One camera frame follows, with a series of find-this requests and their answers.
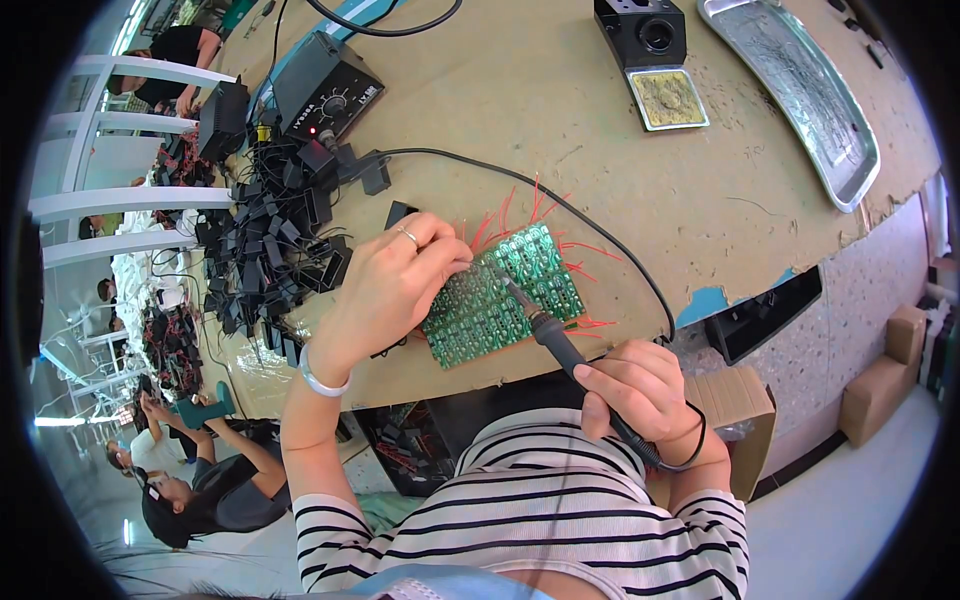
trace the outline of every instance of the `soldering iron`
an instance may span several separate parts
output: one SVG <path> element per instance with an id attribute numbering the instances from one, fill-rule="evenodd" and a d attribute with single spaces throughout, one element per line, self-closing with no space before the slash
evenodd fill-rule
<path id="1" fill-rule="evenodd" d="M 520 289 L 510 276 L 507 275 L 506 271 L 499 267 L 492 268 L 497 278 L 500 279 L 500 282 L 503 283 L 507 291 L 510 292 L 510 295 L 519 302 L 520 307 L 523 309 L 523 316 L 530 322 L 530 329 L 533 331 L 534 339 L 537 340 L 538 344 L 550 350 L 550 353 L 557 359 L 557 362 L 560 363 L 560 366 L 563 367 L 566 374 L 569 375 L 571 379 L 574 379 L 573 368 L 577 365 L 586 365 L 588 362 L 583 354 L 573 346 L 570 339 L 566 337 L 564 324 L 532 301 L 526 292 Z M 700 415 L 701 430 L 700 441 L 697 443 L 693 455 L 682 465 L 667 465 L 664 463 L 660 458 L 660 453 L 657 452 L 657 447 L 641 438 L 639 434 L 634 431 L 633 427 L 627 424 L 612 407 L 610 409 L 610 425 L 613 427 L 616 435 L 620 437 L 620 440 L 629 445 L 645 465 L 669 472 L 680 472 L 693 465 L 693 461 L 700 455 L 700 449 L 704 446 L 704 437 L 707 434 L 707 417 L 696 406 L 693 406 L 689 402 L 687 405 Z"/>

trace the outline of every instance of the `aluminum tray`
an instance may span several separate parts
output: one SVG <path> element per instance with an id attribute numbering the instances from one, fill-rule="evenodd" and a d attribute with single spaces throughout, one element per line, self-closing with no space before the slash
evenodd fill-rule
<path id="1" fill-rule="evenodd" d="M 786 114 L 830 199 L 853 212 L 880 170 L 863 110 L 800 19 L 778 0 L 698 0 L 700 16 Z"/>

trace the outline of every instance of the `ring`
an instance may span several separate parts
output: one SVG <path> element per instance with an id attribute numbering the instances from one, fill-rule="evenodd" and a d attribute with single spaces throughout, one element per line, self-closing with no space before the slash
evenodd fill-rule
<path id="1" fill-rule="evenodd" d="M 417 241 L 417 236 L 411 233 L 410 231 L 407 231 L 407 229 L 403 225 L 396 228 L 396 230 L 399 231 L 400 233 L 405 233 L 406 236 L 410 238 L 410 241 L 414 243 L 414 246 L 416 246 L 417 248 L 420 247 L 420 243 Z"/>

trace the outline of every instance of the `striped shirt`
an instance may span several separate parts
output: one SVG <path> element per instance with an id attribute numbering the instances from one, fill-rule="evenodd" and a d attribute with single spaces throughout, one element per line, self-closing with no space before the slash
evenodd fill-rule
<path id="1" fill-rule="evenodd" d="M 349 588 L 419 563 L 560 571 L 610 598 L 743 598 L 743 502 L 707 490 L 678 507 L 671 515 L 654 505 L 628 446 L 591 442 L 580 411 L 561 408 L 488 426 L 464 452 L 457 476 L 379 536 L 334 496 L 308 494 L 293 505 L 307 592 Z"/>

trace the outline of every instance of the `white floor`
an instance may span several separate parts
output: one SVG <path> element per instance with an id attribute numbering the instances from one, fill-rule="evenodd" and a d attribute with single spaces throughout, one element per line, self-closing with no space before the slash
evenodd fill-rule
<path id="1" fill-rule="evenodd" d="M 932 397 L 918 388 L 866 446 L 853 450 L 844 444 L 752 503 L 747 510 L 749 597 L 845 597 L 900 518 L 938 423 Z M 182 590 L 207 582 L 250 595 L 301 592 L 292 515 L 253 534 L 210 536 L 191 544 L 190 553 L 174 554 L 152 540 L 142 541 L 137 536 L 134 549 L 157 552 L 115 563 L 115 570 Z"/>
<path id="2" fill-rule="evenodd" d="M 862 448 L 837 448 L 747 507 L 752 600 L 845 598 L 900 520 L 940 418 L 917 387 Z"/>

